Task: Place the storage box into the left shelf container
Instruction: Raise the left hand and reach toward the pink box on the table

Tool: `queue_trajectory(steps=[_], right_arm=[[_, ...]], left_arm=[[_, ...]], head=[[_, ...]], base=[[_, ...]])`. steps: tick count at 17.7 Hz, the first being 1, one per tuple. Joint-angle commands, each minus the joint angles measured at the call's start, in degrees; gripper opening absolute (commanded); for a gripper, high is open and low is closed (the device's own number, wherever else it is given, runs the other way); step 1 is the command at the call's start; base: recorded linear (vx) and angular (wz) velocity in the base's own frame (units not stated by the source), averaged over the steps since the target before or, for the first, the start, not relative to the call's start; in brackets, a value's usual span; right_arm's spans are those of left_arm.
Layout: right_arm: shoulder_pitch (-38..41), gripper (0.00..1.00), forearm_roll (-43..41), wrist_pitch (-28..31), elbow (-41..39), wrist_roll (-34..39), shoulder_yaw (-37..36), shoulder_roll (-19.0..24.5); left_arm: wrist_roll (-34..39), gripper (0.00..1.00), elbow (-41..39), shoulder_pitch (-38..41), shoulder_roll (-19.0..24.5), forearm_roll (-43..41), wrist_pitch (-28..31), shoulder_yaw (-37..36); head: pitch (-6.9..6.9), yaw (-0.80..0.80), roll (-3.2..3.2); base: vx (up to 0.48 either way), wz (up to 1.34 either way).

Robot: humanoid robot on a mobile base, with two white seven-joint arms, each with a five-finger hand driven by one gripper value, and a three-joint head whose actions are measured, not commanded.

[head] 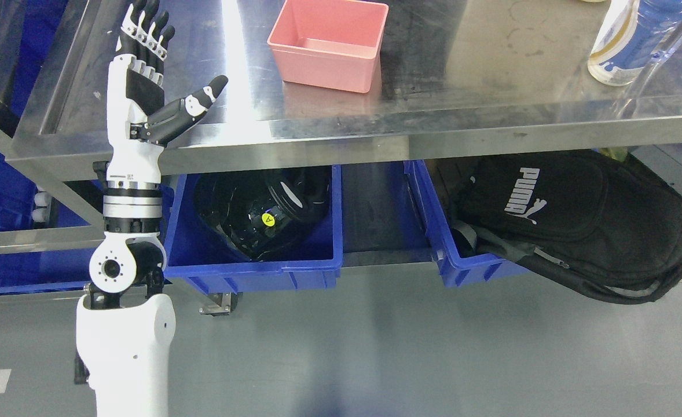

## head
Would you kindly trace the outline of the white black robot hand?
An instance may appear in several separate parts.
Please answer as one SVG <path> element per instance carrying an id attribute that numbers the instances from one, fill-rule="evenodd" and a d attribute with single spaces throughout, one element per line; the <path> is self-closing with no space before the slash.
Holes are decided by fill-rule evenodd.
<path id="1" fill-rule="evenodd" d="M 158 15 L 159 1 L 131 1 L 124 12 L 118 55 L 108 68 L 107 136 L 113 148 L 107 181 L 115 188 L 157 188 L 158 159 L 163 147 L 198 124 L 216 102 L 228 77 L 164 105 L 164 63 L 176 29 L 166 25 L 168 11 Z M 132 139 L 142 126 L 142 141 Z"/>

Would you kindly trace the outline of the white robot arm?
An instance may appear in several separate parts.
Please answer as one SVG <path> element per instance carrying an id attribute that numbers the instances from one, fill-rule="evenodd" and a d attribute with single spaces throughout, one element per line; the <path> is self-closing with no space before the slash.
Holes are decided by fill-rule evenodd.
<path id="1" fill-rule="evenodd" d="M 89 261 L 76 306 L 77 380 L 92 388 L 98 416 L 166 416 L 176 313 L 163 291 L 162 174 L 167 145 L 198 124 L 227 85 L 219 75 L 170 103 L 164 63 L 175 29 L 158 1 L 132 1 L 108 66 L 109 161 L 94 165 L 104 187 L 104 239 Z"/>

